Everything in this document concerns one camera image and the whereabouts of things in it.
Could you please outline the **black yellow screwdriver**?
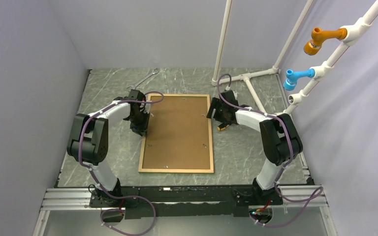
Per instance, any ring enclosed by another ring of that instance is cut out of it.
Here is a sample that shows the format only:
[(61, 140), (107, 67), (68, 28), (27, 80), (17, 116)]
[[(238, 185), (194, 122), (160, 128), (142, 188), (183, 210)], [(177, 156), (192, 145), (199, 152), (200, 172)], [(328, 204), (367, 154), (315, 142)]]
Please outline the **black yellow screwdriver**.
[(221, 123), (220, 125), (218, 125), (217, 129), (218, 131), (223, 131), (227, 129), (230, 125), (231, 125), (230, 123)]

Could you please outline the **green wooden photo frame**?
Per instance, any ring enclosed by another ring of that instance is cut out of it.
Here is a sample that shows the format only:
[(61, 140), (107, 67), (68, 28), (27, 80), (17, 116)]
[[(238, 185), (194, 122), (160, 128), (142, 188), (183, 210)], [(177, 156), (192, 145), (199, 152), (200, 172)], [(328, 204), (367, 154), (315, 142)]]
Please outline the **green wooden photo frame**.
[(140, 173), (212, 174), (212, 122), (208, 94), (149, 95), (147, 136), (142, 139)]

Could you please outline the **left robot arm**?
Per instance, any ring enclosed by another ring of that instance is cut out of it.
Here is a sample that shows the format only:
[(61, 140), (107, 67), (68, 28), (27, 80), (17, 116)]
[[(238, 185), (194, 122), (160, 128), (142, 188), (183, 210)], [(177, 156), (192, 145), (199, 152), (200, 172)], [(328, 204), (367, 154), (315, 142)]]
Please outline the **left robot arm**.
[(106, 107), (90, 114), (77, 114), (73, 119), (67, 154), (88, 169), (94, 178), (95, 192), (107, 205), (121, 202), (120, 180), (113, 174), (106, 158), (110, 126), (129, 121), (132, 132), (146, 136), (150, 117), (146, 94), (132, 89), (128, 96), (117, 97)]

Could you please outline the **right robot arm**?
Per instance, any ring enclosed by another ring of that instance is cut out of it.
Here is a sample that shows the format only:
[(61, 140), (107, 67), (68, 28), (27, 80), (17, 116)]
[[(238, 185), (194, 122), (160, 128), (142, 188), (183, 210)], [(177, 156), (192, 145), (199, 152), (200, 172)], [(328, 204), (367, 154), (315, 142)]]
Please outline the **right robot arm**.
[(270, 199), (270, 189), (275, 188), (290, 161), (303, 151), (303, 144), (290, 115), (269, 115), (247, 105), (239, 105), (232, 90), (212, 98), (207, 118), (220, 122), (218, 130), (232, 124), (243, 125), (261, 135), (265, 163), (253, 181), (252, 199), (263, 204)]

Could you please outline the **silver open-end wrench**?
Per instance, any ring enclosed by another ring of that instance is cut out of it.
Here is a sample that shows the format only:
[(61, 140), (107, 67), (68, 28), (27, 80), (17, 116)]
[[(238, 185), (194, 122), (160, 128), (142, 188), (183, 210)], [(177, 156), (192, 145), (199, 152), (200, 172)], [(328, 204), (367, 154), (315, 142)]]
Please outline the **silver open-end wrench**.
[(141, 85), (144, 81), (146, 81), (147, 79), (149, 79), (150, 77), (156, 75), (159, 73), (159, 69), (158, 68), (155, 68), (155, 69), (152, 69), (146, 76), (144, 76), (142, 79), (140, 79), (139, 81), (135, 82), (134, 84), (131, 84), (131, 85), (128, 85), (127, 86), (127, 89), (136, 89), (139, 85)]

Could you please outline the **blue pipe fitting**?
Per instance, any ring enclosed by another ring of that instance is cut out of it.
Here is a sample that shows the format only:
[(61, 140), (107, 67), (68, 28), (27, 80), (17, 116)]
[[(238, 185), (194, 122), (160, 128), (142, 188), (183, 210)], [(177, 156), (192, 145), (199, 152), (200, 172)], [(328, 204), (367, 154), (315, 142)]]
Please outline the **blue pipe fitting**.
[(308, 70), (304, 71), (293, 71), (291, 69), (287, 70), (286, 73), (286, 80), (283, 83), (283, 88), (287, 91), (292, 91), (295, 89), (297, 82), (300, 78), (308, 77), (312, 78), (315, 76), (315, 70), (309, 68)]

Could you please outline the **orange pipe fitting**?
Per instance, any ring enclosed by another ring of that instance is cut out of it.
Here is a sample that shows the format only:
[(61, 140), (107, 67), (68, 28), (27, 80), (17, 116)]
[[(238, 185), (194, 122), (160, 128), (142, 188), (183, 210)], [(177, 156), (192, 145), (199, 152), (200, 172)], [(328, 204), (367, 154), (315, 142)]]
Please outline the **orange pipe fitting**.
[(316, 55), (322, 47), (322, 44), (328, 39), (343, 40), (347, 36), (346, 28), (339, 28), (337, 30), (322, 30), (321, 28), (314, 28), (311, 33), (311, 39), (305, 44), (303, 50), (307, 55)]

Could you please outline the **white PVC pipe rack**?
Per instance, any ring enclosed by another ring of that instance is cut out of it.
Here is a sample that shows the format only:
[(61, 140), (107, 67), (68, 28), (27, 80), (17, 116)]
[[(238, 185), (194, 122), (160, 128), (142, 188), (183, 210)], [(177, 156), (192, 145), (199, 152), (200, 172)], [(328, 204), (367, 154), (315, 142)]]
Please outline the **white PVC pipe rack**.
[[(228, 21), (219, 30), (225, 31), (219, 72), (206, 78), (206, 89), (212, 97), (219, 97), (228, 86), (227, 78), (237, 73), (252, 74), (249, 64), (270, 70), (278, 58), (282, 41), (294, 27), (294, 18), (305, 1), (242, 1), (234, 0)], [(276, 73), (244, 80), (232, 80), (229, 87), (239, 104), (252, 110), (263, 108), (268, 114), (280, 114), (289, 106), (291, 92), (283, 88), (285, 72), (307, 70), (328, 60), (339, 46), (339, 41), (328, 40), (315, 56), (304, 53), (315, 24), (337, 27), (347, 21), (356, 21), (373, 2), (365, 0), (360, 6), (353, 1), (315, 0), (307, 12), (298, 32), (289, 45)], [(368, 126), (378, 131), (378, 17), (372, 27), (335, 62), (331, 73), (321, 79), (301, 104), (291, 111), (300, 127), (307, 122), (320, 121)]]

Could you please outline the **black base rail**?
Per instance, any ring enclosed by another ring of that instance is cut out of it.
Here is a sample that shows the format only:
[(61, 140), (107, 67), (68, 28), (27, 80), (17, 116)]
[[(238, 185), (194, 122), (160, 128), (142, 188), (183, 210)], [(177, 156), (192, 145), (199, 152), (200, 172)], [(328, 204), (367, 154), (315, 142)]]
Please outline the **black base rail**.
[(275, 190), (259, 190), (252, 184), (193, 186), (123, 186), (127, 199), (110, 199), (100, 190), (91, 192), (90, 208), (119, 208), (125, 219), (171, 216), (232, 215), (247, 217), (255, 208), (281, 206)]

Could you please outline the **aluminium extrusion frame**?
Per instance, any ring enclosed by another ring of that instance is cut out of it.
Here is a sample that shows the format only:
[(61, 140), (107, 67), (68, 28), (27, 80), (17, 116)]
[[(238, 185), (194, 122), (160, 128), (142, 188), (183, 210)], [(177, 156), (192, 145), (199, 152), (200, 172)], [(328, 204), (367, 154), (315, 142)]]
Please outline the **aluminium extrusion frame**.
[(336, 236), (328, 201), (321, 194), (308, 205), (314, 185), (284, 185), (292, 202), (265, 206), (268, 223), (232, 215), (171, 216), (125, 219), (113, 208), (90, 208), (91, 192), (83, 188), (51, 188), (45, 192), (36, 236)]

